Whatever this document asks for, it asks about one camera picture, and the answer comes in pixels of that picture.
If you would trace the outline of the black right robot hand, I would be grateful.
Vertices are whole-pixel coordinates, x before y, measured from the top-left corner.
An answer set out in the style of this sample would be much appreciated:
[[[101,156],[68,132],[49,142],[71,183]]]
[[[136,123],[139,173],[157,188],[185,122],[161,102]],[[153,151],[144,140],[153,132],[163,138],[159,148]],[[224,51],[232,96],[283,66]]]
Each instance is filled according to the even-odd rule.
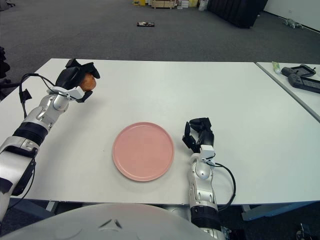
[[[184,135],[182,141],[193,151],[200,153],[201,145],[214,146],[214,133],[211,130],[211,122],[208,117],[195,118],[187,121],[185,124]],[[191,129],[198,133],[198,139],[195,140],[191,135]]]

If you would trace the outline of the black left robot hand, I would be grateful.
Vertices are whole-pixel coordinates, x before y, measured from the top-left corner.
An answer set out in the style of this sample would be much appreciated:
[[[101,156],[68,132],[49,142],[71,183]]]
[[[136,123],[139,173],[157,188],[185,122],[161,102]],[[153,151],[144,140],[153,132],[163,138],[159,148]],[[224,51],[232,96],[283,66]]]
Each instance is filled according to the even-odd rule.
[[[91,87],[81,87],[85,79],[92,76],[93,79],[99,79],[100,74],[93,62],[80,64],[75,58],[70,59],[65,69],[59,74],[53,91],[61,93],[70,101],[84,103],[93,93]]]

